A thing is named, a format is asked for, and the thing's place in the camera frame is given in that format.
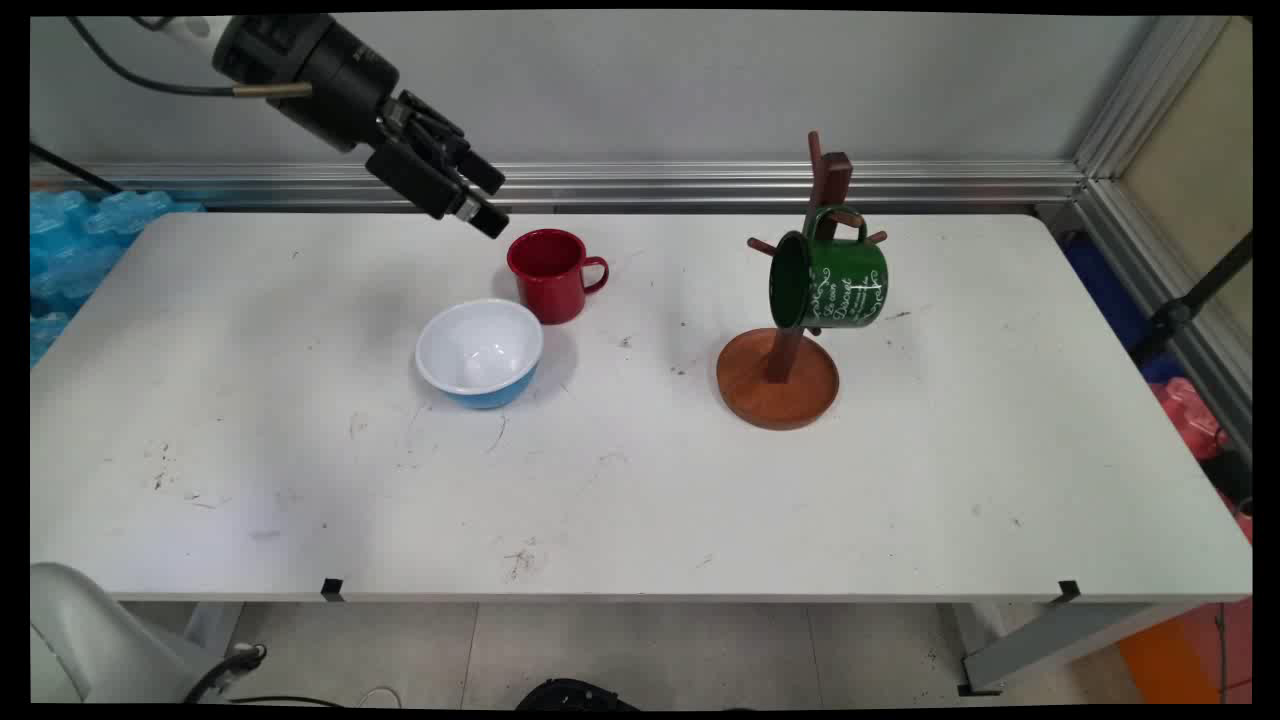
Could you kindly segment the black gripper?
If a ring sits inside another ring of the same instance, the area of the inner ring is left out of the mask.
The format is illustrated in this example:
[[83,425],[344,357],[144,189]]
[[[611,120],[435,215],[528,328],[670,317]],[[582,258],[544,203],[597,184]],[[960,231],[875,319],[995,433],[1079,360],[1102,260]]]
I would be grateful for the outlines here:
[[456,219],[498,238],[509,217],[472,190],[494,195],[506,176],[472,149],[465,132],[408,90],[404,136],[381,124],[401,79],[396,65],[329,14],[234,15],[212,68],[239,85],[307,83],[307,97],[274,97],[280,114],[339,152],[372,149],[365,169],[428,217]]

